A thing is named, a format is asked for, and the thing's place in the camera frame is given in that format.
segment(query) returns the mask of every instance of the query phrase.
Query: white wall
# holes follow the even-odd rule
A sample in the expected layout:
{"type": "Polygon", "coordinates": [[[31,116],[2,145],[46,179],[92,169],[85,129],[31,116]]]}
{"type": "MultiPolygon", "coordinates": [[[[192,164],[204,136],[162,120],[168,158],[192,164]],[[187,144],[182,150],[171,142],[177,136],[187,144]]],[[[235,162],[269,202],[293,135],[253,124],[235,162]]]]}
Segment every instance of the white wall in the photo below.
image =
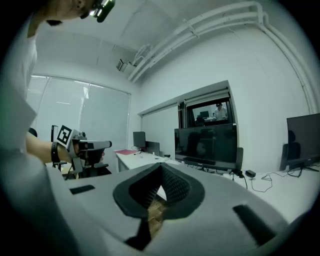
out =
{"type": "Polygon", "coordinates": [[[140,112],[228,80],[244,148],[242,168],[279,169],[288,142],[286,118],[308,114],[308,106],[292,66],[273,41],[255,27],[223,30],[162,63],[143,81],[140,112]]]}
{"type": "Polygon", "coordinates": [[[274,0],[258,0],[269,16],[269,22],[279,30],[302,55],[314,77],[313,92],[318,106],[320,106],[320,61],[309,38],[295,18],[282,5],[274,0]]]}
{"type": "Polygon", "coordinates": [[[131,148],[133,132],[141,131],[141,118],[137,115],[139,85],[129,82],[116,69],[116,63],[118,58],[132,53],[119,47],[112,52],[113,46],[106,42],[102,42],[99,50],[100,41],[94,37],[59,31],[40,33],[36,44],[38,58],[34,74],[88,81],[131,94],[128,128],[128,148],[131,148]]]}

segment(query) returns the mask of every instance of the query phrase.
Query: headset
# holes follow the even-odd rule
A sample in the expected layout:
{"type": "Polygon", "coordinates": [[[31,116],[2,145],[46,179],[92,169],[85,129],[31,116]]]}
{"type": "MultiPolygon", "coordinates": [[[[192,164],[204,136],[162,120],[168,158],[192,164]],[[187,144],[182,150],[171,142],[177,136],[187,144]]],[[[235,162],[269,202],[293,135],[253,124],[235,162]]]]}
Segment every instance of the headset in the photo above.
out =
{"type": "Polygon", "coordinates": [[[85,19],[90,15],[96,18],[98,23],[102,23],[115,7],[115,4],[116,0],[96,0],[93,4],[92,10],[90,12],[86,12],[80,18],[85,19]]]}

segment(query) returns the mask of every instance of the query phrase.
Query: wrist-mounted device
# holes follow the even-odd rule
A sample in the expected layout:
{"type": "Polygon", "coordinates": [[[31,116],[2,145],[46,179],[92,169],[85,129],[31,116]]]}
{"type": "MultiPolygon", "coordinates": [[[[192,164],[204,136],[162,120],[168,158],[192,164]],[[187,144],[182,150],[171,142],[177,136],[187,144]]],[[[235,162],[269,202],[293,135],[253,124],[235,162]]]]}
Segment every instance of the wrist-mounted device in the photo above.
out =
{"type": "Polygon", "coordinates": [[[100,159],[104,150],[112,146],[111,141],[87,140],[84,132],[70,129],[64,125],[60,129],[56,141],[66,148],[75,173],[81,173],[87,168],[108,166],[108,164],[100,162],[100,159]]]}

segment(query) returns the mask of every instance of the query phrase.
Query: tv screen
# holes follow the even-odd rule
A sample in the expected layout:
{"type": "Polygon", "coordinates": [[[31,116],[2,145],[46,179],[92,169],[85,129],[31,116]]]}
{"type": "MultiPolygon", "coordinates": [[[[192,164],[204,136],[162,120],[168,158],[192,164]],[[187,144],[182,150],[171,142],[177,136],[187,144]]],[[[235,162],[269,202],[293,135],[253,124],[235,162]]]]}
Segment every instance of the tv screen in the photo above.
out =
{"type": "Polygon", "coordinates": [[[235,169],[235,124],[175,129],[174,136],[176,160],[213,168],[235,169]]]}
{"type": "Polygon", "coordinates": [[[287,126],[288,164],[317,162],[320,158],[320,113],[287,118],[287,126]]]}

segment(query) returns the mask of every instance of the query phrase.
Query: window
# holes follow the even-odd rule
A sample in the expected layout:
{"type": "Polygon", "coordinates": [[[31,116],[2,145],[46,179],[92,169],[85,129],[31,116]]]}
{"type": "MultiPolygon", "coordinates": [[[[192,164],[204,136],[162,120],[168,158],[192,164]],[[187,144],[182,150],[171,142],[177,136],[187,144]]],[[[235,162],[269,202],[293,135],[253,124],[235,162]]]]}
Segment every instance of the window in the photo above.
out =
{"type": "Polygon", "coordinates": [[[186,108],[189,120],[187,127],[233,124],[229,98],[218,99],[186,108]]]}
{"type": "Polygon", "coordinates": [[[179,106],[179,117],[180,128],[233,124],[228,88],[185,100],[179,106]]]}

